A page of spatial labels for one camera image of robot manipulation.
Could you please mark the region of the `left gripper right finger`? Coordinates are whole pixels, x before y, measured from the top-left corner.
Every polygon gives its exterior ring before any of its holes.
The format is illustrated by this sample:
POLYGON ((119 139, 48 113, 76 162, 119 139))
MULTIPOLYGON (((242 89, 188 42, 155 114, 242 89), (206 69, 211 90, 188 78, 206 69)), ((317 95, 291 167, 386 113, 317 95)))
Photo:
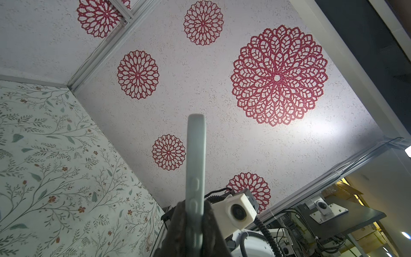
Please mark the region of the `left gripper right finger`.
POLYGON ((230 251, 218 227, 211 203, 204 202, 202 217, 202 257, 230 257, 230 251))

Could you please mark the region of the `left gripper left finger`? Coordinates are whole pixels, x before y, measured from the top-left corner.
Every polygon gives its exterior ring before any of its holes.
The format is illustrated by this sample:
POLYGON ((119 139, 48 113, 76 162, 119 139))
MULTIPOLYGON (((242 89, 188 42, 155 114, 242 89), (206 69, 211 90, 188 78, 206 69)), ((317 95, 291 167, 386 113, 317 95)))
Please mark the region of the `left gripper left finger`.
POLYGON ((186 210, 185 202, 176 205, 171 223, 162 246, 154 252, 154 257, 186 256, 186 210))

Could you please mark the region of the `phone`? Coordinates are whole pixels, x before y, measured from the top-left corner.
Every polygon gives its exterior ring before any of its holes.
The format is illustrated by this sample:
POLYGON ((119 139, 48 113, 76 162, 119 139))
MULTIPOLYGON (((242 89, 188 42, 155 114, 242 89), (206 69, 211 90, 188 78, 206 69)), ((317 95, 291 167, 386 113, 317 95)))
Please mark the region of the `phone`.
POLYGON ((203 243, 204 181, 206 165, 206 121, 191 114, 187 123, 186 149, 186 255, 199 257, 203 243))

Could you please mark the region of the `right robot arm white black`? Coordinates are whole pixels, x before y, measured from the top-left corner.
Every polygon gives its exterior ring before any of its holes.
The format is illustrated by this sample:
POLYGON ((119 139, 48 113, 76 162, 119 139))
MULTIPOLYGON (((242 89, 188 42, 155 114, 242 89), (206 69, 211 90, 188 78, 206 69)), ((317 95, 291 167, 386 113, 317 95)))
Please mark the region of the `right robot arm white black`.
POLYGON ((232 257, 277 257, 262 232, 237 230, 226 239, 232 257))

